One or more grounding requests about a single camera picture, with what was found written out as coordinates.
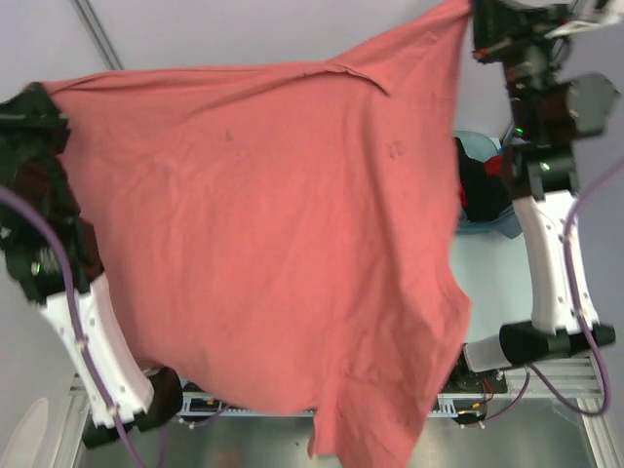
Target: metal pole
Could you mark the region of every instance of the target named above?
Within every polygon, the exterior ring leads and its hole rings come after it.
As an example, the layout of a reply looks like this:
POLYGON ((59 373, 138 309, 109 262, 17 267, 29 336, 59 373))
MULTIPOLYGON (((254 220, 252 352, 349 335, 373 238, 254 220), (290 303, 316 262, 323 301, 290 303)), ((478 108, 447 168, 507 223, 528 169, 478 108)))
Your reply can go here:
POLYGON ((85 25, 91 39, 94 41, 97 52, 101 56, 101 59, 104 60, 106 68, 109 70, 123 70, 124 64, 119 59, 101 22, 99 22, 98 15, 91 5, 91 2, 89 0, 70 0, 70 2, 76 9, 76 13, 85 25))

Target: cable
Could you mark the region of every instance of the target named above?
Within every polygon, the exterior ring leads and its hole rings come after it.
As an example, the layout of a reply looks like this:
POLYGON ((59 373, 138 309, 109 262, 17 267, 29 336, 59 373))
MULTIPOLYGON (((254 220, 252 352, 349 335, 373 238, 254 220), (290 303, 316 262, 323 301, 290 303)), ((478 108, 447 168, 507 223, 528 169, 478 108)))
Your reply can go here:
POLYGON ((498 419, 503 414, 507 414, 511 410, 511 408, 513 408, 515 405, 517 405, 518 402, 523 398, 523 396, 527 392, 528 383, 529 382, 530 382, 530 372, 528 370, 526 370, 526 378, 525 378, 525 383, 524 383, 523 387, 520 389, 520 392, 518 392, 518 396, 507 407, 505 407, 501 411, 497 412, 496 414, 493 414, 492 416, 486 417, 486 419, 484 419, 483 421, 477 422, 475 424, 469 424, 466 427, 481 427, 481 428, 484 428, 485 427, 484 423, 491 422, 494 419, 498 419))
POLYGON ((229 410, 231 405, 225 405, 221 409, 218 409, 214 414, 211 414, 206 419, 197 422, 191 422, 188 424, 189 429, 195 429, 196 427, 204 427, 211 424, 218 416, 221 416, 224 412, 229 410))
POLYGON ((484 380, 484 390, 487 390, 489 392, 489 398, 484 400, 484 404, 488 404, 489 402, 491 402, 494 399, 494 389, 491 388, 491 385, 489 384, 488 380, 484 380))
POLYGON ((37 213, 37 211, 34 210, 28 204, 28 202, 23 200, 20 196, 16 195, 8 188, 1 185, 0 202, 4 203, 15 212, 22 215, 26 221, 28 221, 34 228, 36 228, 46 239, 48 244, 50 244, 50 248, 57 256, 58 264, 60 265, 60 271, 62 273, 63 283, 65 285, 65 293, 67 295, 67 306, 69 308, 69 316, 71 318, 71 327, 73 328, 74 334, 76 336, 76 346, 80 350, 83 359, 85 360, 87 371, 93 379, 102 400, 110 411, 113 421, 115 422, 117 432, 119 433, 119 437, 126 447, 126 450, 130 454, 137 467, 145 468, 145 465, 138 456, 137 450, 135 449, 128 437, 126 429, 124 429, 124 424, 119 417, 119 414, 117 413, 115 403, 113 402, 110 394, 106 390, 106 386, 104 385, 104 382, 102 381, 98 373, 93 357, 91 356, 91 352, 89 351, 88 339, 80 322, 80 314, 78 312, 78 304, 76 303, 71 266, 62 242, 55 233, 54 229, 50 226, 50 224, 48 224, 46 219, 42 217, 39 213, 37 213))
POLYGON ((613 165, 609 170, 602 173, 594 182, 592 182, 578 197, 565 219, 564 225, 564 258, 565 258, 565 271, 567 272, 567 279, 569 281, 569 290, 572 296, 572 306, 574 307, 574 314, 578 320, 578 325, 583 331, 589 347, 596 358, 596 366, 598 367, 599 374, 601 375, 601 381, 603 382, 603 404, 596 411, 587 411, 580 408, 578 405, 570 402, 564 395, 555 388, 552 382, 534 365, 530 365, 530 369, 544 382, 544 385, 555 395, 557 400, 565 407, 583 414, 585 416, 602 416, 605 414, 611 404, 611 383, 606 370, 606 363, 603 355, 596 343, 596 340, 592 336, 592 332, 589 330, 589 326, 583 316, 583 310, 581 306, 581 295, 578 290, 578 282, 576 280, 576 271, 574 269, 574 261, 572 258, 572 247, 570 243, 570 236, 572 232, 572 226, 574 225, 576 216, 581 208, 587 203, 587 200, 600 190, 605 184, 610 182, 613 178, 618 176, 620 172, 624 170, 624 157, 613 165))

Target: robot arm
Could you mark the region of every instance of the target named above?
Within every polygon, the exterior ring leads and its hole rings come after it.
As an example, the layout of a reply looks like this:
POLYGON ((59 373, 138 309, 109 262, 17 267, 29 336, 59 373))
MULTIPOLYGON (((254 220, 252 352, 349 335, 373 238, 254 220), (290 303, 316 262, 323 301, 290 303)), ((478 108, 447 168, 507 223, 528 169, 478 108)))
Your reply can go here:
POLYGON ((164 424, 182 393, 172 370, 146 376, 121 332, 93 226, 57 159, 68 137, 67 118, 40 84, 0 104, 0 249, 85 385, 93 423, 83 440, 95 447, 117 439, 121 424, 164 424))
POLYGON ((579 190, 572 142, 604 132, 619 94, 597 73, 558 83, 552 50, 565 35, 618 22, 624 2, 599 1, 579 17, 567 5, 473 0, 473 6, 474 57, 502 62, 524 140, 507 148, 503 178, 525 234, 533 288, 530 321, 464 347, 469 370, 481 372, 585 352, 590 345, 582 324, 599 346, 615 341, 587 290, 576 223, 566 232, 566 220, 579 190))

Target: light blue surface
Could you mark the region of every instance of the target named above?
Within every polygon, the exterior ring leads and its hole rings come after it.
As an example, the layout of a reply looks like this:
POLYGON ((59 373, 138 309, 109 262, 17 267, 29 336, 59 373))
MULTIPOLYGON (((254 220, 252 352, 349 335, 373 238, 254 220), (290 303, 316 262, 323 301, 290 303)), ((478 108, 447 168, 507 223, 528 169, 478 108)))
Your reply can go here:
MULTIPOLYGON (((498 148, 494 142, 485 135, 463 131, 457 131, 454 134, 461 139, 466 154, 473 159, 485 162, 498 153, 498 148)), ((506 209, 495 221, 470 222, 461 219, 457 227, 457 234, 479 234, 490 231, 498 231, 510 239, 518 237, 522 233, 522 228, 514 213, 514 208, 506 209)))

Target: black clamp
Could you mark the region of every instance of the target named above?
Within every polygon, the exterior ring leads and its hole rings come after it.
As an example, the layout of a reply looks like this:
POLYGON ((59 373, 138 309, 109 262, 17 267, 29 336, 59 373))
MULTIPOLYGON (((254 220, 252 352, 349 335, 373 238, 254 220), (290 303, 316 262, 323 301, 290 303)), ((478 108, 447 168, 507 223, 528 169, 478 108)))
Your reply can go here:
MULTIPOLYGON (((87 293, 103 271, 93 226, 80 209, 57 158, 69 138, 68 119, 43 85, 32 83, 0 104, 0 183, 26 200, 53 227, 70 259, 75 287, 87 293)), ((25 219, 0 206, 0 249, 9 274, 28 300, 43 304, 64 291, 55 255, 25 219)))

